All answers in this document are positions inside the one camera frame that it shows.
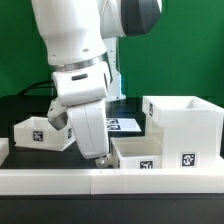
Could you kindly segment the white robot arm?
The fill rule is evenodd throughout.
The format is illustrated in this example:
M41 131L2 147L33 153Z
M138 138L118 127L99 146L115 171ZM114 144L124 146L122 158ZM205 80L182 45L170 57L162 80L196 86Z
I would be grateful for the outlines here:
M148 33L162 0L31 0L59 105L86 159L109 154L105 98L112 82L104 40Z

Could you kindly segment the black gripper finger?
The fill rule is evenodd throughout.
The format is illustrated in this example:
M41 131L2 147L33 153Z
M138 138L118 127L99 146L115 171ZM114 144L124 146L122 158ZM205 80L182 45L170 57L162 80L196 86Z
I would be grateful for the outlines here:
M108 167L109 166L109 159L107 157L100 157L95 160L96 165L98 167Z

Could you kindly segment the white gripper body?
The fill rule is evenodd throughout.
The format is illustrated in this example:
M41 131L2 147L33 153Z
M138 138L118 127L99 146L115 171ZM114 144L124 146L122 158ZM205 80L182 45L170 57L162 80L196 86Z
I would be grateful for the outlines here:
M107 155L105 98L110 83L107 63L99 62L72 71L55 71L53 81L83 157L91 159Z

